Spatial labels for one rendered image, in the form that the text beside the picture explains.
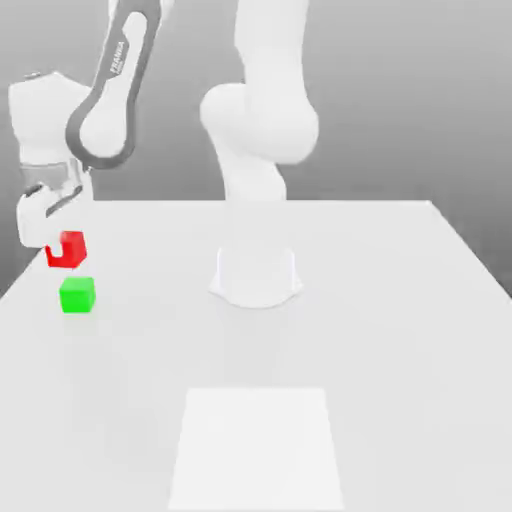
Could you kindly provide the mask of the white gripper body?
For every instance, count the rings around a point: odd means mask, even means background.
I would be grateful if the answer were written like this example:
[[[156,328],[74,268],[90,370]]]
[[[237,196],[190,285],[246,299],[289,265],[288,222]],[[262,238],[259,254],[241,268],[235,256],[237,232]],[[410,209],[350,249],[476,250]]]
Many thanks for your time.
[[[58,244],[68,217],[69,205],[74,205],[82,193],[82,185],[65,185],[58,190],[46,184],[29,186],[16,206],[21,244],[27,248]]]

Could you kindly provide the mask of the small red cube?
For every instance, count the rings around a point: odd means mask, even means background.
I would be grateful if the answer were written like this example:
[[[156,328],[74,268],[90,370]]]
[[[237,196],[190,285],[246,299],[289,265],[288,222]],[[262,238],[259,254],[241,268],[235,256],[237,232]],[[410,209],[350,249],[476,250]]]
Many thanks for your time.
[[[62,254],[56,256],[50,246],[45,247],[47,264],[53,268],[75,269],[87,257],[87,249],[82,231],[62,231],[59,235]]]

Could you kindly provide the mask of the small green cube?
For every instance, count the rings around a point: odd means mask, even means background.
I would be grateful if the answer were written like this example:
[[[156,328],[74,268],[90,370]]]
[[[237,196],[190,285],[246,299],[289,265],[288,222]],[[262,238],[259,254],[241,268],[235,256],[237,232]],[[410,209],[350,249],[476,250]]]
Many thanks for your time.
[[[67,277],[59,288],[61,309],[64,313],[89,313],[96,301],[92,277]]]

